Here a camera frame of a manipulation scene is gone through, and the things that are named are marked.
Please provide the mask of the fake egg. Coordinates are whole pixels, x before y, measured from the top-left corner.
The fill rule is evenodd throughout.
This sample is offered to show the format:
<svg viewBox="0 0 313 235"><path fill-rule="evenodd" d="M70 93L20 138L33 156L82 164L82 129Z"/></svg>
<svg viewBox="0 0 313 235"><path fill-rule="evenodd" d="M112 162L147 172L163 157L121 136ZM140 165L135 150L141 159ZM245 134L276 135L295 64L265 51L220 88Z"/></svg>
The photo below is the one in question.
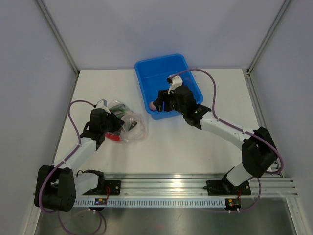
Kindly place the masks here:
<svg viewBox="0 0 313 235"><path fill-rule="evenodd" d="M154 103L151 101L150 103L149 103L149 109L151 110L151 111L155 111L157 108L156 108L156 106L154 105Z"/></svg>

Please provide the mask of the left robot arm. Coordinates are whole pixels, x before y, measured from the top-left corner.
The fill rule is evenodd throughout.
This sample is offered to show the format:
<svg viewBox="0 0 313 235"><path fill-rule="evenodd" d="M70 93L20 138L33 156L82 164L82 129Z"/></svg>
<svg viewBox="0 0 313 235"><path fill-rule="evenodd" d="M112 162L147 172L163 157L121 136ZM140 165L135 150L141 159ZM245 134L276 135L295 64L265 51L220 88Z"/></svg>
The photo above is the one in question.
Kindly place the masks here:
<svg viewBox="0 0 313 235"><path fill-rule="evenodd" d="M95 153L105 140L107 133L120 130L124 121L107 108L91 111L89 122L78 135L78 142L71 152L54 165L43 165L37 176L35 206L45 213L68 212L77 196L85 193L110 195L110 185L104 173L86 170L75 176L82 164Z"/></svg>

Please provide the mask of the clear zip top bag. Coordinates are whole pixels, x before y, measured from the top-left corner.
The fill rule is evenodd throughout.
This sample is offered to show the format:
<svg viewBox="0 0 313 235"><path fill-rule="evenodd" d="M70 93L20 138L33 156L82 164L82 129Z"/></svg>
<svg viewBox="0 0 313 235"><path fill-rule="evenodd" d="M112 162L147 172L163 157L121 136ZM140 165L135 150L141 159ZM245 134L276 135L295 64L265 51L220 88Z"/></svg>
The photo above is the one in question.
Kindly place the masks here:
<svg viewBox="0 0 313 235"><path fill-rule="evenodd" d="M117 104L125 104L118 100L114 100L108 104L108 108L111 108ZM120 130L113 132L115 134L119 134L121 137L121 142L127 143L130 141L141 141L146 138L147 128L145 125L145 121L142 114L136 113L131 110L126 104L126 108L128 109L128 113L125 114L121 120L124 121L124 125ZM132 130L128 131L131 122L137 121L137 125Z"/></svg>

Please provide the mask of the red fake chili pepper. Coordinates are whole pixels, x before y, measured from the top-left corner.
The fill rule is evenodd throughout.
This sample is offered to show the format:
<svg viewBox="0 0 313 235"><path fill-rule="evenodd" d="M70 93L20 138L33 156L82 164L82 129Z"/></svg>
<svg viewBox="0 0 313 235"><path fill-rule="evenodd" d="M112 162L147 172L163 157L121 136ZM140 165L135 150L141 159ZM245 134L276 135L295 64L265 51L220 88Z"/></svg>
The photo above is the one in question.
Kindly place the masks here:
<svg viewBox="0 0 313 235"><path fill-rule="evenodd" d="M106 133L105 134L105 137L112 140L112 141L115 141L115 142L121 142L121 137L119 134L115 134L115 133Z"/></svg>

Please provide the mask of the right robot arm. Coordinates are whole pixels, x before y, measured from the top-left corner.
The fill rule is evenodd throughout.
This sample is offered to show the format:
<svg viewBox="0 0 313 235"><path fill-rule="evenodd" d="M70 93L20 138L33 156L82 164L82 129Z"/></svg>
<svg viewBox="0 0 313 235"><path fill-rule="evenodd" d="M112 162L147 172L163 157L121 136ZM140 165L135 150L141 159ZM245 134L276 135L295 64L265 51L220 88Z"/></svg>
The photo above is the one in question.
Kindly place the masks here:
<svg viewBox="0 0 313 235"><path fill-rule="evenodd" d="M246 186L251 178L261 178L278 159L269 131L244 130L213 114L213 110L200 105L187 86L160 90L151 107L161 111L177 111L187 124L200 130L211 132L235 145L242 153L242 161L231 168L220 180L207 181L208 195L246 195Z"/></svg>

